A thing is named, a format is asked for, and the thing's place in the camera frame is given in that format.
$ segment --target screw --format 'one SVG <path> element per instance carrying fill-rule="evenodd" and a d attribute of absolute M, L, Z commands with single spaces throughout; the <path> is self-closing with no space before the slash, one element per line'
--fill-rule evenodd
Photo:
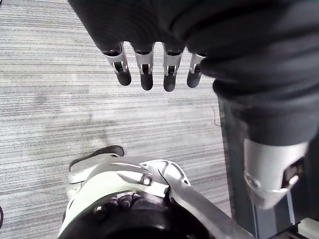
<path fill-rule="evenodd" d="M 128 210 L 130 209 L 131 207 L 131 202 L 127 199 L 124 199 L 122 202 L 121 202 L 121 208 L 124 209 L 124 210 Z"/>
<path fill-rule="evenodd" d="M 152 184 L 152 177 L 150 175 L 144 175 L 143 184 L 150 186 Z"/>

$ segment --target gray carpet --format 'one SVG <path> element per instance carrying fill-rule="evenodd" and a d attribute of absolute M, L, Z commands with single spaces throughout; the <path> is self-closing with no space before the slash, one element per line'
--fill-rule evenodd
<path fill-rule="evenodd" d="M 145 92 L 126 44 L 132 83 L 123 87 L 65 0 L 3 0 L 0 6 L 1 239 L 53 239 L 67 204 L 70 161 L 119 144 L 127 155 L 178 162 L 192 185 L 230 214 L 217 97 L 212 79 Z"/>

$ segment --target metal finger segment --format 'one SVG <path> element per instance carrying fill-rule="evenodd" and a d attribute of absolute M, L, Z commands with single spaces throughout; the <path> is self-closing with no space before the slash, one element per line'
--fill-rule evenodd
<path fill-rule="evenodd" d="M 154 43 L 147 45 L 132 44 L 136 62 L 141 75 L 141 85 L 146 91 L 153 87 Z"/>
<path fill-rule="evenodd" d="M 187 85 L 190 88 L 195 88 L 199 84 L 200 77 L 201 77 L 199 64 L 204 58 L 205 58 L 204 56 L 201 56 L 198 54 L 192 54 L 191 56 L 190 67 L 189 67 L 189 72 L 187 76 Z"/>
<path fill-rule="evenodd" d="M 164 67 L 164 89 L 171 92 L 175 88 L 176 74 L 179 68 L 180 60 L 184 51 L 184 47 L 172 47 L 163 43 L 163 67 Z"/>
<path fill-rule="evenodd" d="M 122 86 L 131 83 L 131 74 L 128 67 L 123 43 L 118 43 L 115 48 L 103 51 Z"/>

